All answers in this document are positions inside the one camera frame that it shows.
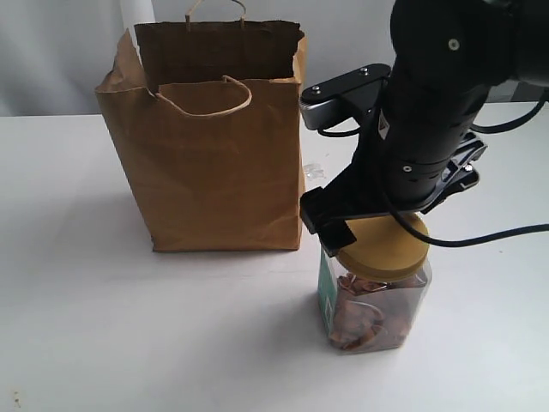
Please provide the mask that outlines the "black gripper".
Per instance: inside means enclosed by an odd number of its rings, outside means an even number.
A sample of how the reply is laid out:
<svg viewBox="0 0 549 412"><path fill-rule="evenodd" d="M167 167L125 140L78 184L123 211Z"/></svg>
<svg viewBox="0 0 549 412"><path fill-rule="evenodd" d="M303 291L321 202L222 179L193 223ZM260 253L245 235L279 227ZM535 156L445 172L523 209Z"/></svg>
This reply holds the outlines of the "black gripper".
<svg viewBox="0 0 549 412"><path fill-rule="evenodd" d="M359 125L353 158L327 187L304 193L300 217L330 258L357 241L345 218L398 212L426 214L479 183L471 167L486 144L471 130L474 115L440 107L340 109L327 130L349 118Z"/></svg>

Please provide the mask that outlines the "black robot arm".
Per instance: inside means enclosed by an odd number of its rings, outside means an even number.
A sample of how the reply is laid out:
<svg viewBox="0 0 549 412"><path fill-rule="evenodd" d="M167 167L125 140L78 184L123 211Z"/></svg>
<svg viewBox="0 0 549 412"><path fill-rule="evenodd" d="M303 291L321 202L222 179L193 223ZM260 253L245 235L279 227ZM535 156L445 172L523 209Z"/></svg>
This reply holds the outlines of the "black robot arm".
<svg viewBox="0 0 549 412"><path fill-rule="evenodd" d="M471 163L485 150L481 136L529 121L478 126L491 88L548 85L545 1L398 1L390 36L393 65L363 66L299 99L306 127L322 136L347 119L358 125L350 164L300 200L304 224L330 256L356 241L351 220L403 222L477 185Z"/></svg>

